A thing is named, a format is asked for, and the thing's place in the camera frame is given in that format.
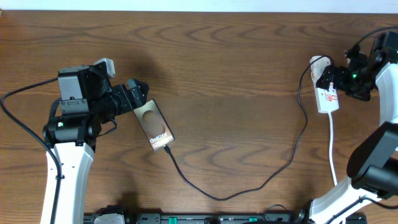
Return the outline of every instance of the white cable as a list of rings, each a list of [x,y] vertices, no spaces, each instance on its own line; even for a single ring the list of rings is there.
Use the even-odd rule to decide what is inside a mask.
[[[328,112],[329,115],[329,125],[330,125],[330,142],[329,142],[329,163],[330,163],[330,170],[331,176],[333,177],[333,183],[335,186],[337,185],[337,178],[335,172],[335,166],[333,165],[333,119],[331,118],[331,112]]]

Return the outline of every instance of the white power strip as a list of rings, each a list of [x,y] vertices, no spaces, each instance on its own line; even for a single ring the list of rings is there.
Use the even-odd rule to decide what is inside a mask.
[[[310,62],[318,59],[320,56],[314,56]],[[338,100],[337,91],[333,88],[333,83],[330,83],[329,90],[317,88],[316,83],[321,77],[326,66],[330,65],[330,59],[323,57],[311,65],[311,79],[315,90],[315,98],[317,99],[317,106],[319,113],[331,113],[337,110]]]

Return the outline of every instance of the wooden table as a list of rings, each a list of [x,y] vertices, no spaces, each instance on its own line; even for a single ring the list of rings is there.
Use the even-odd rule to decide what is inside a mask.
[[[0,94],[57,76],[72,65],[114,60],[114,85],[147,82],[177,140],[170,145],[185,175],[225,197],[261,185],[287,163],[305,119],[297,104],[309,59],[327,54],[344,65],[344,50],[362,35],[396,25],[398,15],[39,12],[0,18]],[[372,40],[363,42],[369,52]],[[10,97],[7,107],[35,132],[47,122],[57,83]],[[328,116],[319,114],[310,74],[302,101],[308,128],[294,163],[268,185],[227,202],[185,184],[163,150],[153,152],[132,113],[98,138],[85,212],[120,204],[133,212],[254,213],[280,203],[300,208],[333,186]],[[338,179],[352,151],[379,124],[379,99],[339,94],[334,158]],[[0,113],[0,222],[38,223],[47,161],[44,149]],[[386,202],[397,204],[396,198]],[[370,205],[370,223],[396,223],[396,212]]]

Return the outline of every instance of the green connector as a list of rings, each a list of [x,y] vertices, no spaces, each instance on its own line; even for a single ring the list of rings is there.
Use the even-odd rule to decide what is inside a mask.
[[[170,217],[169,218],[169,224],[177,224],[177,218]]]

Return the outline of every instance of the extension cord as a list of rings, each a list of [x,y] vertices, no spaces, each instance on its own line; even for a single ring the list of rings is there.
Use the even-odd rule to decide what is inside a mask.
[[[314,56],[310,62],[313,62],[320,56]],[[311,65],[311,79],[315,90],[315,98],[317,99],[317,106],[319,113],[331,113],[336,111],[338,107],[337,91],[333,88],[333,83],[330,83],[329,90],[317,88],[316,84],[321,77],[326,66],[330,65],[330,59],[323,57]]]

